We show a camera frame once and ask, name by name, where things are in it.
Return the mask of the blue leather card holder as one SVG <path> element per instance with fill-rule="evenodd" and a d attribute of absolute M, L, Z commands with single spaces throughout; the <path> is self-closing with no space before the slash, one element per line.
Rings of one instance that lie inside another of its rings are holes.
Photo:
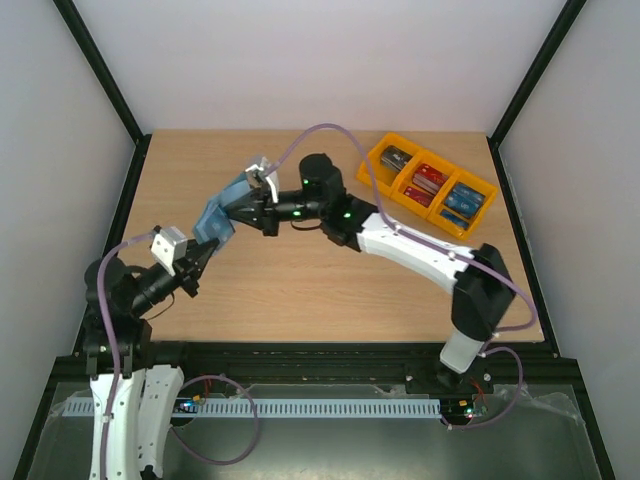
<path fill-rule="evenodd" d="M 211 209 L 214 205 L 219 205 L 226 212 L 226 205 L 237 198 L 239 195 L 246 193 L 251 188 L 249 181 L 245 175 L 245 170 L 243 170 L 235 179 L 233 179 L 227 186 L 225 186 L 221 191 L 214 194 L 207 201 L 202 214 Z"/>

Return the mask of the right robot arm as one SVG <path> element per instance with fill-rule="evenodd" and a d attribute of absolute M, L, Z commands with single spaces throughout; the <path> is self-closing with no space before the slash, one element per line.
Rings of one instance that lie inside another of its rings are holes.
<path fill-rule="evenodd" d="M 495 247 L 455 245 L 396 221 L 380 207 L 348 193 L 340 169 L 325 154 L 300 161 L 298 190 L 279 191 L 277 174 L 266 160 L 249 167 L 246 174 L 252 185 L 224 208 L 231 220 L 266 236 L 277 235 L 283 222 L 319 220 L 322 232 L 336 245 L 386 258 L 449 293 L 453 331 L 440 352 L 436 379 L 450 392 L 470 381 L 471 365 L 515 296 Z"/>

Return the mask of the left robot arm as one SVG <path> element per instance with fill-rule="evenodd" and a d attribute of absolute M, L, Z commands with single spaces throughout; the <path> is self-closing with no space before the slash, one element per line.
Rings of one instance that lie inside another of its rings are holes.
<path fill-rule="evenodd" d="M 175 229 L 126 240 L 85 272 L 82 352 L 93 401 L 92 479 L 160 479 L 182 369 L 153 360 L 146 314 L 199 279 L 219 245 Z"/>

